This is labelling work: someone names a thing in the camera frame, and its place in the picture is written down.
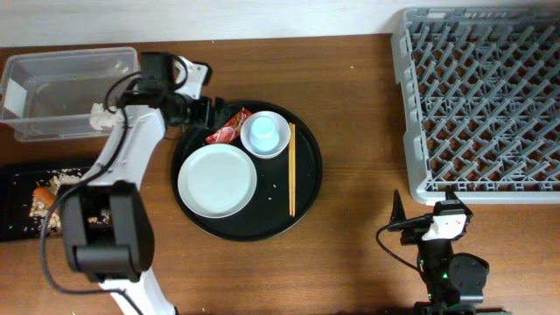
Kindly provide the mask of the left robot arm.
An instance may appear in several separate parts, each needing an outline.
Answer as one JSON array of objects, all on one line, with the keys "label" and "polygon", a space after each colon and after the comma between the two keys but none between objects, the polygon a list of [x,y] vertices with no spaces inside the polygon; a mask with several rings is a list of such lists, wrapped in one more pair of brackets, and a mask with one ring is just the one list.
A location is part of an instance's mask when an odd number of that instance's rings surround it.
[{"label": "left robot arm", "polygon": [[121,116],[101,155],[52,205],[61,215],[69,268],[97,284],[125,314],[174,314],[151,267],[155,236],[139,190],[168,128],[211,128],[221,101],[201,95],[212,68],[170,52],[144,52],[140,69],[106,93],[102,103]]}]

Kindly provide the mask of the orange carrot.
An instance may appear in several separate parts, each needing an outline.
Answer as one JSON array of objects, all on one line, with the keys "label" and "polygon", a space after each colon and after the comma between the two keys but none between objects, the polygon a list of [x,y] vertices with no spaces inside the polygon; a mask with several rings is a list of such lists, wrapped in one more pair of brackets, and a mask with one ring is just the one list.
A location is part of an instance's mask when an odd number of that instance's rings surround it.
[{"label": "orange carrot", "polygon": [[35,212],[48,211],[56,200],[55,194],[46,187],[37,187],[33,191],[34,206],[32,209]]}]

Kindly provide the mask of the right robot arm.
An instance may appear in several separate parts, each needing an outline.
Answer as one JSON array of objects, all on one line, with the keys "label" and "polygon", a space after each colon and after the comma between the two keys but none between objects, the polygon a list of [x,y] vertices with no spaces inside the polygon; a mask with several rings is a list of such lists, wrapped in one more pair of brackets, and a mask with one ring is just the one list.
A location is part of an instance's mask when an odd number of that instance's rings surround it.
[{"label": "right robot arm", "polygon": [[426,285],[428,300],[416,302],[415,314],[478,314],[484,301],[489,263],[476,255],[456,253],[452,244],[466,234],[473,212],[449,187],[431,213],[408,218],[394,192],[387,230],[401,234],[403,246],[416,246],[412,265]]}]

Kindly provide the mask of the grey round plate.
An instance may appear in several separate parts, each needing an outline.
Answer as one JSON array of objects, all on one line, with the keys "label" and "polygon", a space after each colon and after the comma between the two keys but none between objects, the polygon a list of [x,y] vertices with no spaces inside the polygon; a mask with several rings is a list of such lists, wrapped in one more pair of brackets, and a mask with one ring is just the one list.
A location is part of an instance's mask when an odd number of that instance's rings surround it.
[{"label": "grey round plate", "polygon": [[222,219],[240,212],[252,199],[256,167],[241,149],[209,144],[190,154],[178,171],[180,200],[193,213]]}]

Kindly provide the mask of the white tissue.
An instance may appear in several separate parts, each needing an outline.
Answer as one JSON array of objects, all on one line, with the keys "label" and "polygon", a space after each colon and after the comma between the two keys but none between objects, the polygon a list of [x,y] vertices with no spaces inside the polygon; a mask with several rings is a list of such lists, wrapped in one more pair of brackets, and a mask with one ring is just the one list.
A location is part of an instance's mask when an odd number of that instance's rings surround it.
[{"label": "white tissue", "polygon": [[89,117],[89,124],[95,130],[112,128],[123,120],[119,113],[112,114],[103,107],[102,103],[94,103]]}]

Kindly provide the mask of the rice and peanut shell scraps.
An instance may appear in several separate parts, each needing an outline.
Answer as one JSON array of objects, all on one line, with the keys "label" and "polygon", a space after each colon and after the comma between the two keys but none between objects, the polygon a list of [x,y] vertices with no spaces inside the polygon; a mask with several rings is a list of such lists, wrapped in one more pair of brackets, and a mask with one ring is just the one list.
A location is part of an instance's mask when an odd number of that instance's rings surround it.
[{"label": "rice and peanut shell scraps", "polygon": [[[46,185],[39,185],[32,193],[32,203],[30,210],[30,217],[40,219],[39,232],[42,230],[43,222],[48,213],[48,209],[56,200],[58,190],[63,185],[76,184],[81,181],[81,172],[78,171],[77,175],[68,174],[68,172],[53,172],[47,173],[52,176],[47,180]],[[109,210],[103,210],[100,214],[95,214],[87,218],[88,223],[93,224],[108,224],[111,222]],[[61,220],[60,211],[57,209],[52,214],[48,222],[48,234],[58,235],[61,234]]]}]

